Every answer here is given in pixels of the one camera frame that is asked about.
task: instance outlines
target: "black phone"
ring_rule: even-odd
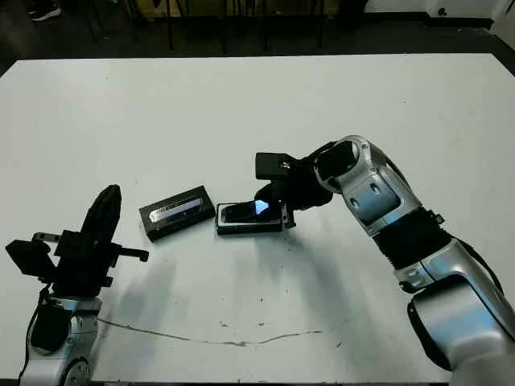
[[[257,199],[244,203],[220,203],[216,208],[216,232],[219,235],[281,232],[285,220],[287,216],[283,215],[278,201]]]

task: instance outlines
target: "black case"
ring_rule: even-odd
[[[188,203],[198,199],[200,199],[200,205],[187,207]],[[170,211],[174,208],[179,211],[169,216],[165,213],[165,211]],[[142,217],[146,235],[150,241],[155,241],[180,229],[197,224],[202,220],[214,217],[215,208],[204,186],[201,186],[142,207],[139,209],[139,214]],[[152,216],[159,219],[152,221]]]

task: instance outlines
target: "shoe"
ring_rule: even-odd
[[[36,7],[36,12],[30,15],[30,18],[34,22],[42,22],[48,18],[54,18],[61,14],[61,9],[57,4],[52,3],[48,8]]]
[[[38,8],[35,6],[35,4],[34,4],[34,3],[33,3],[31,6],[29,6],[29,7],[27,8],[27,13],[28,13],[29,15],[33,15],[33,14],[35,14],[37,11],[38,11]]]

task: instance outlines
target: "blue light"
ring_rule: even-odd
[[[268,209],[268,207],[269,207],[268,203],[266,203],[265,201],[261,201],[260,199],[256,200],[254,203],[256,205],[256,214],[257,215],[261,214],[262,211],[264,211],[265,209]]]

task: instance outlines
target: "cable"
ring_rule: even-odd
[[[38,305],[36,306],[34,313],[31,316],[31,320],[29,321],[29,325],[27,327],[27,333],[25,334],[25,361],[23,363],[22,371],[18,375],[18,386],[20,385],[22,381],[22,375],[25,372],[25,369],[27,368],[27,365],[29,364],[29,347],[28,347],[28,340],[29,340],[29,332],[31,331],[32,324],[35,321],[35,317],[38,314],[38,310],[43,304],[43,300],[45,300],[48,297],[48,289],[50,288],[51,283],[46,284],[42,290],[39,291],[39,298],[38,298]]]

